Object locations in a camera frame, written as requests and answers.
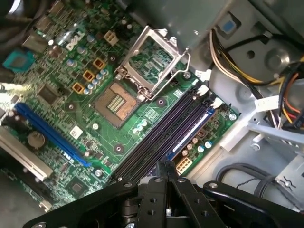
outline yellow wire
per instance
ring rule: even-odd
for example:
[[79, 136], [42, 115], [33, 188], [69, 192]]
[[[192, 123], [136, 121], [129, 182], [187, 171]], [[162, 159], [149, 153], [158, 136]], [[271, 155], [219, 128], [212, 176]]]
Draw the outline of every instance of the yellow wire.
[[[258, 79], [255, 79], [251, 76], [249, 76], [248, 74], [246, 74], [245, 72], [243, 72], [240, 68], [238, 68], [236, 65], [234, 65], [229, 59], [228, 57], [221, 52], [223, 57], [229, 62], [229, 64], [232, 66], [232, 68], [234, 68], [236, 71], [238, 71], [244, 78], [246, 78], [248, 81], [250, 82], [254, 82], [254, 83], [262, 83], [263, 81], [260, 81]], [[272, 82], [270, 85], [275, 85], [281, 82], [281, 78], [277, 79], [276, 81]]]

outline capacitor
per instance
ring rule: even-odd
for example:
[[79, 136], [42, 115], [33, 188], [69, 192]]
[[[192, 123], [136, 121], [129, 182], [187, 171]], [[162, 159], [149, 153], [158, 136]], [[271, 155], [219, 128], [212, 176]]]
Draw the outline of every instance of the capacitor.
[[95, 37], [93, 37], [92, 35], [88, 35], [86, 37], [86, 40], [89, 42], [89, 43], [93, 43], [95, 41]]
[[193, 145], [191, 144], [191, 143], [189, 143], [188, 145], [187, 145], [187, 150], [192, 150], [193, 149]]
[[148, 125], [147, 120], [143, 119], [143, 120], [141, 121], [141, 125], [142, 125], [143, 127], [146, 127], [146, 126]]
[[39, 149], [44, 146], [46, 139], [43, 134], [33, 131], [28, 135], [28, 143], [31, 147]]
[[87, 53], [87, 50], [84, 47], [78, 47], [77, 52], [81, 55], [85, 55]]
[[193, 139], [192, 139], [192, 142], [193, 142], [194, 144], [197, 144], [198, 141], [199, 141], [199, 140], [198, 140], [197, 138], [193, 138]]
[[100, 71], [100, 73], [101, 73], [101, 75], [103, 75], [103, 76], [107, 76], [107, 75], [109, 74], [109, 71], [106, 70], [106, 69], [102, 69], [102, 70]]
[[187, 150], [183, 150], [183, 151], [181, 152], [181, 154], [182, 154], [184, 157], [186, 157], [186, 156], [188, 155], [188, 151], [187, 151]]
[[212, 147], [212, 142], [206, 141], [206, 142], [205, 142], [205, 147], [206, 147], [207, 149], [211, 148], [211, 147]]
[[101, 73], [98, 73], [96, 75], [96, 79], [99, 80], [99, 81], [103, 80], [103, 78], [104, 78], [104, 76]]
[[90, 89], [90, 90], [94, 89], [94, 85], [90, 83], [90, 84], [87, 85], [87, 88]]
[[137, 125], [137, 129], [141, 132], [143, 130], [143, 126], [141, 126], [140, 124]]
[[76, 67], [77, 66], [77, 62], [73, 59], [68, 59], [66, 64], [69, 66], [69, 67]]
[[13, 117], [15, 115], [15, 112], [13, 110], [10, 110], [8, 115], [9, 115], [9, 117]]
[[88, 89], [84, 89], [84, 94], [85, 94], [85, 95], [90, 94], [90, 90], [88, 90]]
[[96, 79], [96, 78], [94, 78], [93, 80], [92, 80], [92, 84], [93, 85], [97, 85], [99, 83], [99, 81]]
[[198, 152], [203, 153], [205, 151], [205, 147], [203, 146], [198, 146]]

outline chip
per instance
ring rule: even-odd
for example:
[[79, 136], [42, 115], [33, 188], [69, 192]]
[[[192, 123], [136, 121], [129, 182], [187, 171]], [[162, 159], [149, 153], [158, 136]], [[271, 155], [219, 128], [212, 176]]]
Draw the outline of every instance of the chip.
[[66, 189], [71, 195], [78, 199], [83, 196], [83, 194], [88, 190], [88, 187], [78, 177], [74, 177], [67, 184]]
[[53, 105], [58, 99], [58, 94], [49, 85], [44, 85], [38, 92], [38, 95], [49, 105]]
[[117, 82], [110, 85], [93, 105], [115, 127], [122, 126], [138, 106], [137, 100]]

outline mounting hole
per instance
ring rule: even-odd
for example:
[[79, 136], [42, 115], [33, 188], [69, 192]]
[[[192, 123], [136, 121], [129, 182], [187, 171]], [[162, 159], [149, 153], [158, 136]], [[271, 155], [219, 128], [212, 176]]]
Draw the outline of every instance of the mounting hole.
[[148, 211], [148, 215], [155, 215], [156, 214], [156, 211], [155, 210], [149, 210]]
[[201, 215], [207, 217], [209, 215], [209, 213], [206, 210], [203, 210], [201, 212]]
[[150, 202], [151, 202], [151, 203], [156, 203], [156, 202], [157, 202], [157, 199], [156, 199], [156, 198], [152, 198], [152, 199], [150, 199]]
[[256, 54], [255, 54], [254, 51], [250, 50], [250, 51], [247, 52], [247, 57], [249, 59], [253, 59], [255, 56], [256, 56]]

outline metal panel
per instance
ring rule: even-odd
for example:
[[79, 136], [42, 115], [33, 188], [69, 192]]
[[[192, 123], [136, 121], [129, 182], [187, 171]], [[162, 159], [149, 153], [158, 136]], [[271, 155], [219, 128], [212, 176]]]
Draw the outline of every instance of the metal panel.
[[134, 4], [135, 13], [156, 29], [166, 28], [179, 48], [194, 48], [235, 0], [121, 0]]

